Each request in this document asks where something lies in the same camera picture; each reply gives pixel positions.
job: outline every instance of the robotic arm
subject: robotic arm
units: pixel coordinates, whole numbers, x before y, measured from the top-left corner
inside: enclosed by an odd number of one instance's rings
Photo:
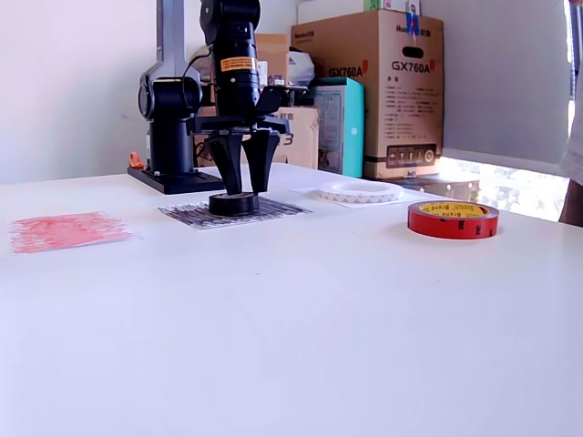
[[[279,134],[289,132],[277,111],[281,96],[260,92],[255,28],[259,0],[201,0],[200,25],[212,51],[216,117],[197,117],[199,73],[187,69],[184,45],[184,0],[158,0],[158,62],[140,81],[139,108],[150,123],[148,167],[132,176],[165,194],[221,189],[219,179],[194,168],[192,133],[207,134],[205,147],[223,177],[229,198],[240,198],[240,150],[249,161],[254,196],[267,190]],[[250,139],[243,141],[243,136]]]

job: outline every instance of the red tape roll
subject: red tape roll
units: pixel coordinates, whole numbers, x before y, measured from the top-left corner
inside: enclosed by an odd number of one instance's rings
[[[497,209],[465,202],[422,202],[409,207],[409,229],[438,239],[489,239],[498,232]]]

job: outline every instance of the white tape roll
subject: white tape roll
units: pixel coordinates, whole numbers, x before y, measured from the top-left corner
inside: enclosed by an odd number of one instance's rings
[[[341,203],[386,203],[401,200],[403,188],[383,182],[334,182],[318,188],[318,196]]]

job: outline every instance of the pink paper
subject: pink paper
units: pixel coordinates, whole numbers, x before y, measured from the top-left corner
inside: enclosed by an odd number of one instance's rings
[[[18,220],[9,230],[15,254],[120,241],[133,235],[123,221],[105,212]]]

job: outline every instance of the yellow label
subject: yellow label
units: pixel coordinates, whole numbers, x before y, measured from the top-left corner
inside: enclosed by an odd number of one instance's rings
[[[435,202],[427,203],[421,207],[427,214],[439,217],[456,217],[459,219],[470,219],[472,217],[483,217],[487,214],[483,208],[471,203],[460,202]]]
[[[254,57],[230,57],[228,59],[223,59],[220,61],[221,71],[232,71],[232,70],[258,70],[259,64],[257,59]]]

